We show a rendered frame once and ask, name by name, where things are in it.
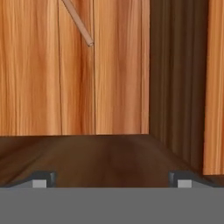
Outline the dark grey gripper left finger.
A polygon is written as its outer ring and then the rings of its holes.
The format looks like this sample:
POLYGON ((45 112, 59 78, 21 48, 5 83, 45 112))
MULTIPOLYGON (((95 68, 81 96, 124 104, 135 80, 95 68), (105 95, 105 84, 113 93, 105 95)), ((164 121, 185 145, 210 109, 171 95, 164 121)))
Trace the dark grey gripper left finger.
POLYGON ((6 188, 52 188, 56 186, 57 173, 55 171, 35 171, 27 178, 7 184, 6 188))

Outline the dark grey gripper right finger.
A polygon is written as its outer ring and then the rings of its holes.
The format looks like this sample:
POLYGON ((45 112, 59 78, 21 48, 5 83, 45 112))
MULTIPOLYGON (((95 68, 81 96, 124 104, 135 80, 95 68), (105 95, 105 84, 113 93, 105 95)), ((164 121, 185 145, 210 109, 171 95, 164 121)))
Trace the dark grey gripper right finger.
POLYGON ((191 171, 170 171, 169 186, 173 188, 207 188, 217 185, 191 171))

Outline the light wood cupboard door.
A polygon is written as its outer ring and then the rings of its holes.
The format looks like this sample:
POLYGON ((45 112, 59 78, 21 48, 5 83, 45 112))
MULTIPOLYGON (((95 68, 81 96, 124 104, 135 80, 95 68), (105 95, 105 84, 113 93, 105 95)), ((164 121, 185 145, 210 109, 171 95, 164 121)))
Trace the light wood cupboard door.
POLYGON ((60 125, 58 0, 0 0, 0 136, 60 125))
POLYGON ((94 0, 98 134, 149 132, 150 1, 94 0))
POLYGON ((62 0, 59 52, 62 133, 94 134, 94 48, 87 45, 62 0))

